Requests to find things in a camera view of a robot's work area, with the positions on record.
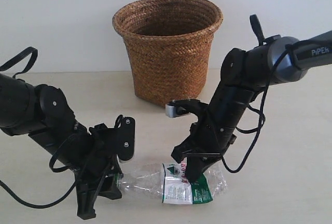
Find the tabletop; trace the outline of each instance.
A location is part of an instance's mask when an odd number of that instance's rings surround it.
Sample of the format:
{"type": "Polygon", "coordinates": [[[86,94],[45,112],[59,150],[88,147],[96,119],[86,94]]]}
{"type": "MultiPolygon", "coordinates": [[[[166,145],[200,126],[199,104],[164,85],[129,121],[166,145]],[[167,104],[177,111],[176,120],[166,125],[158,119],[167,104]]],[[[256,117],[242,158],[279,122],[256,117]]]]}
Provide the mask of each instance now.
{"type": "MultiPolygon", "coordinates": [[[[182,142],[196,120],[193,115],[170,119],[164,109],[137,98],[130,72],[27,74],[38,85],[61,88],[77,119],[87,127],[113,125],[119,114],[136,121],[135,156],[121,164],[124,173],[153,163],[173,162],[173,147],[182,142]]],[[[146,196],[120,200],[97,198],[97,217],[85,223],[331,223],[332,221],[332,79],[331,67],[311,69],[298,82],[273,86],[265,105],[266,124],[243,170],[223,169],[228,188],[208,204],[178,206],[146,196]]],[[[199,96],[209,102],[220,80],[209,70],[199,96]]],[[[257,125],[245,112],[243,129],[257,125]]],[[[29,137],[0,133],[0,179],[22,199],[47,204],[59,198],[73,173],[53,173],[50,154],[29,137]]],[[[237,167],[253,139],[238,135],[225,155],[237,167]]],[[[20,205],[0,190],[0,223],[83,223],[76,216],[76,193],[55,207],[40,210],[20,205]]]]}

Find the bottle label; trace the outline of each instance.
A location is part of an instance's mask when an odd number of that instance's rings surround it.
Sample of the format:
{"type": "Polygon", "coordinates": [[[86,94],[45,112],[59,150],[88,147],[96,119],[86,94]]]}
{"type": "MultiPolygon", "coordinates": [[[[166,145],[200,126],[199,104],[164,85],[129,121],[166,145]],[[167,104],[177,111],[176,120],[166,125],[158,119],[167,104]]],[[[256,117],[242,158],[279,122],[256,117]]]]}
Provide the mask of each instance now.
{"type": "Polygon", "coordinates": [[[163,197],[162,202],[168,204],[202,204],[211,202],[212,196],[204,175],[194,183],[185,177],[186,164],[162,164],[163,197]]]}

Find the clear plastic bottle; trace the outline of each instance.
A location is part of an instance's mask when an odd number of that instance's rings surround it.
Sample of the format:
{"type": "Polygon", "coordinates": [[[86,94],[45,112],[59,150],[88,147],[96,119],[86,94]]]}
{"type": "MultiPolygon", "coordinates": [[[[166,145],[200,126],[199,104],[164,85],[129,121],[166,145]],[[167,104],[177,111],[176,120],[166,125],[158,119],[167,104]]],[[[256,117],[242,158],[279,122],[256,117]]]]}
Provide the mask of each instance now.
{"type": "MultiPolygon", "coordinates": [[[[204,172],[204,176],[206,178],[207,185],[210,191],[209,193],[213,199],[216,196],[222,194],[227,189],[227,184],[224,179],[220,163],[215,163],[214,165],[212,165],[207,171],[204,172]]],[[[179,176],[166,175],[166,170],[163,164],[148,164],[140,167],[139,169],[133,171],[130,174],[124,174],[122,178],[118,177],[117,185],[124,195],[144,195],[151,199],[164,200],[165,188],[167,188],[167,185],[165,186],[165,179],[166,181],[171,182],[171,184],[173,182],[179,183],[179,176]]],[[[189,193],[186,192],[186,186],[183,187],[183,185],[180,185],[180,188],[178,187],[176,188],[176,190],[180,191],[180,198],[186,199],[188,197],[189,193]]],[[[175,202],[176,203],[171,203],[190,204],[188,201],[175,202]]]]}

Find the basket rim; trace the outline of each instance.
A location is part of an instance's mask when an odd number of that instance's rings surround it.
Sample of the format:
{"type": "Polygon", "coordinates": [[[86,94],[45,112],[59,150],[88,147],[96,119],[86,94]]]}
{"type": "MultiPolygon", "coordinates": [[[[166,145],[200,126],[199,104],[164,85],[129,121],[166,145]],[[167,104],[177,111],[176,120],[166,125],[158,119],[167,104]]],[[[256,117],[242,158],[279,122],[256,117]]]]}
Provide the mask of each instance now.
{"type": "Polygon", "coordinates": [[[154,36],[154,35],[140,35],[137,33],[127,31],[126,29],[121,27],[121,23],[119,23],[119,18],[121,17],[121,15],[124,11],[126,11],[128,8],[130,8],[133,5],[136,5],[138,3],[144,4],[144,3],[155,2],[155,1],[160,1],[160,0],[137,0],[137,1],[131,2],[131,3],[123,6],[122,8],[120,8],[113,15],[112,24],[113,24],[114,30],[123,38],[129,38],[129,39],[150,40],[150,41],[151,40],[171,41],[171,40],[176,39],[177,41],[180,41],[180,40],[189,40],[189,39],[193,39],[193,38],[197,38],[197,37],[201,37],[201,36],[205,36],[205,35],[211,35],[218,30],[218,28],[220,27],[220,25],[222,24],[222,22],[224,20],[224,15],[223,15],[221,9],[217,5],[215,5],[214,3],[212,3],[209,0],[197,0],[197,1],[200,1],[200,2],[210,6],[210,8],[214,10],[215,15],[216,15],[216,20],[214,21],[214,23],[204,29],[190,32],[190,33],[181,34],[181,35],[154,36]]]}

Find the wicker basket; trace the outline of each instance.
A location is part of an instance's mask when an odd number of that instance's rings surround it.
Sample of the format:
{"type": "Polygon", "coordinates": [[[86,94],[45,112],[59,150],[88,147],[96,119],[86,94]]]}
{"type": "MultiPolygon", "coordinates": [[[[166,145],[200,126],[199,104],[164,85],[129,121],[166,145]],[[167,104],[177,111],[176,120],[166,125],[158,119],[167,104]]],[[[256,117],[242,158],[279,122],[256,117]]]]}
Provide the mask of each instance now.
{"type": "Polygon", "coordinates": [[[222,21],[221,10],[207,0],[140,0],[121,8],[113,27],[127,49],[135,95],[160,106],[195,99],[222,21]]]}

